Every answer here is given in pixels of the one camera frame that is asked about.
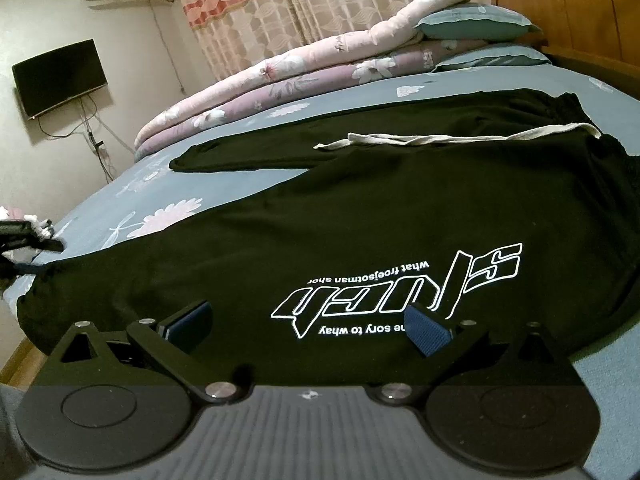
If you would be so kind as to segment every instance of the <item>white graphic print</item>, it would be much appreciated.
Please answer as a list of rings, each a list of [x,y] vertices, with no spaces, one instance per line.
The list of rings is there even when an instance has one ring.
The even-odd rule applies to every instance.
[[[479,286],[513,278],[518,274],[522,244],[497,248],[490,253],[478,256],[471,264],[471,272],[466,279],[464,293]]]
[[[431,311],[443,310],[450,319],[464,294],[479,286],[515,278],[520,268],[522,243],[499,247],[482,256],[473,257],[458,251],[449,267],[444,284],[440,287],[427,274],[398,276],[402,272],[423,270],[427,262],[417,262],[376,271],[350,278],[315,278],[307,285],[290,293],[271,314],[272,319],[289,319],[298,339],[309,332],[319,317],[347,317],[363,314],[392,314],[403,312],[407,305],[416,301]],[[391,280],[375,282],[394,276]],[[359,283],[345,287],[324,285],[325,283]],[[368,326],[364,333],[388,333],[390,326]],[[404,327],[395,326],[393,332],[404,332]],[[362,335],[362,327],[328,328],[325,325],[319,334]]]

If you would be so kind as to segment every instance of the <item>wire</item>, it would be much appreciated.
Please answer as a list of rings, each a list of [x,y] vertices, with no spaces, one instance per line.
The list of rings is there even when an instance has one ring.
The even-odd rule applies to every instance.
[[[102,125],[105,127],[105,129],[113,136],[114,139],[116,139],[118,141],[118,143],[125,148],[129,153],[132,153],[133,155],[136,154],[135,150],[130,147],[124,140],[122,140],[120,137],[118,137],[114,131],[108,127],[104,121],[100,118],[100,115],[98,115],[98,105],[95,103],[94,98],[91,97],[91,94],[87,94],[86,95],[89,99],[91,99],[91,102],[94,104],[95,107],[95,113],[89,117],[89,119],[93,119],[95,117],[95,119]]]
[[[89,142],[91,142],[91,144],[94,147],[95,150],[95,154],[98,156],[98,162],[100,162],[100,167],[102,168],[102,171],[104,172],[104,177],[107,180],[107,184],[109,182],[113,182],[113,177],[111,176],[111,173],[109,173],[109,171],[107,170],[107,168],[105,167],[103,161],[102,161],[102,153],[100,152],[100,144],[98,142],[95,142],[95,138],[94,138],[94,133],[91,130],[91,124],[89,124],[89,119],[87,119],[86,116],[86,110],[84,109],[84,102],[82,101],[82,97],[78,99],[80,101],[80,108],[82,110],[82,120],[85,124],[86,127],[86,132],[87,132],[87,136],[89,137]],[[95,106],[95,112],[92,115],[92,117],[95,117],[95,115],[98,113],[98,107],[95,104],[95,101],[93,99],[91,99],[91,101],[94,103]]]
[[[160,24],[158,23],[158,17],[156,16],[156,10],[154,9],[154,6],[151,3],[151,0],[146,0],[146,1],[149,4],[149,7],[151,7],[151,12],[154,15],[154,21],[156,22],[156,27],[158,28],[158,34],[160,35],[160,41],[162,41],[162,44],[164,45],[164,49],[166,50],[166,52],[167,52],[167,54],[169,56],[169,61],[171,61],[171,66],[174,67],[175,78],[178,80],[178,83],[180,83],[180,92],[182,92],[183,95],[187,95],[187,92],[184,89],[184,85],[182,84],[182,80],[180,79],[180,74],[178,74],[178,69],[175,67],[174,58],[172,57],[171,52],[169,51],[169,47],[166,45],[166,41],[164,40],[164,36],[162,35],[162,29],[160,28]]]
[[[89,94],[87,94],[87,97],[88,97],[89,99],[91,99],[91,102],[94,104],[94,107],[95,107],[94,113],[91,115],[91,117],[89,117],[89,118],[87,119],[87,121],[90,121],[90,120],[91,120],[91,119],[93,119],[93,118],[95,117],[95,115],[98,113],[98,106],[95,104],[94,99],[93,99]],[[82,105],[82,97],[80,97],[80,98],[79,98],[79,101],[80,101],[80,103],[81,103],[81,105]],[[76,132],[76,130],[77,130],[80,126],[82,126],[83,124],[85,124],[84,120],[82,120],[82,122],[81,122],[80,124],[78,124],[78,126],[76,126],[76,127],[75,127],[73,130],[71,130],[68,134],[65,134],[65,135],[54,135],[54,134],[47,133],[47,132],[45,132],[45,131],[42,129],[42,124],[40,123],[40,117],[38,117],[38,127],[40,128],[40,131],[41,131],[43,134],[45,134],[47,137],[51,137],[52,139],[66,139],[67,137],[71,137],[71,136]]]

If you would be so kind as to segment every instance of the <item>flower pattern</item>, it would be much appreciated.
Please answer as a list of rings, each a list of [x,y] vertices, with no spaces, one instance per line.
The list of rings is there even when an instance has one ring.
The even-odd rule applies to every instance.
[[[596,79],[594,77],[590,77],[589,81],[591,81],[594,85],[596,85],[600,90],[604,90],[605,92],[613,94],[613,87],[609,86],[606,83],[603,83],[599,79]]]
[[[445,50],[451,51],[458,48],[458,42],[456,40],[442,40],[440,46]]]
[[[225,111],[220,108],[213,108],[201,113],[193,120],[193,126],[199,130],[207,130],[214,126],[220,126],[225,122]]]
[[[71,224],[72,221],[73,220],[69,220],[69,222],[67,222],[60,229],[58,229],[56,231],[56,233],[53,235],[53,237],[54,238],[60,238],[62,236],[62,233],[64,233],[66,231],[66,228],[69,227],[69,224]]]
[[[358,84],[362,85],[371,81],[377,81],[383,77],[393,77],[389,69],[395,66],[396,62],[392,57],[366,59],[356,65],[356,69],[353,71],[351,78],[359,79]]]
[[[285,53],[265,59],[250,70],[266,82],[273,83],[280,79],[298,75],[300,72],[304,72],[304,69],[305,61],[300,56],[292,56]]]
[[[436,64],[433,62],[433,50],[425,47],[422,50],[422,67],[425,70],[432,70]]]
[[[297,112],[309,106],[310,103],[297,103],[294,105],[285,106],[284,108],[280,108],[274,112],[271,112],[269,117],[280,117],[282,115],[292,114],[293,112]]]
[[[315,81],[319,81],[319,78],[310,77],[309,74],[292,77],[273,85],[269,90],[269,95],[275,97],[278,101],[282,101],[284,98],[302,93],[308,85]]]
[[[201,198],[191,198],[190,200],[180,200],[177,204],[169,204],[164,209],[158,209],[152,215],[145,216],[142,226],[130,232],[127,238],[138,238],[157,233],[180,220],[193,216],[195,215],[193,211],[202,206],[201,202]]]
[[[344,44],[344,37],[341,34],[339,34],[338,36],[335,37],[334,48],[338,52],[342,52],[343,50],[347,50],[347,47]]]
[[[170,121],[175,121],[180,115],[180,107],[178,105],[172,106],[164,112],[158,114],[156,120],[162,126],[166,126]]]
[[[148,186],[152,181],[157,180],[170,172],[169,162],[167,161],[170,157],[168,155],[157,157],[157,155],[158,154],[155,153],[149,157],[149,164],[138,170],[136,172],[136,176],[128,182],[126,186],[122,186],[119,192],[116,193],[116,198],[121,197],[127,191],[137,193]]]
[[[415,94],[419,92],[424,86],[399,86],[396,88],[398,97],[406,97],[409,94]]]

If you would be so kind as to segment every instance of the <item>white fabric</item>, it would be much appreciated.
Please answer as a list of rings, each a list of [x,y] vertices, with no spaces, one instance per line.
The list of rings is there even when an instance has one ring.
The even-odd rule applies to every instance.
[[[479,136],[479,137],[453,137],[448,135],[427,135],[427,136],[396,136],[389,134],[347,134],[346,139],[336,140],[330,144],[316,144],[315,150],[339,150],[347,146],[366,144],[392,144],[395,146],[422,146],[424,144],[466,144],[468,142],[484,142],[487,140],[531,140],[551,134],[569,132],[578,128],[584,128],[591,135],[600,138],[600,130],[588,123],[552,124],[551,126],[540,126],[532,130],[520,132],[507,137],[504,136]]]

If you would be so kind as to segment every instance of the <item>wooden headboard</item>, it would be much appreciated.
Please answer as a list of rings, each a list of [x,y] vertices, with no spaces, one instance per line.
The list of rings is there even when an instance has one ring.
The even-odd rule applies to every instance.
[[[554,63],[640,99],[640,0],[493,0],[544,31]]]

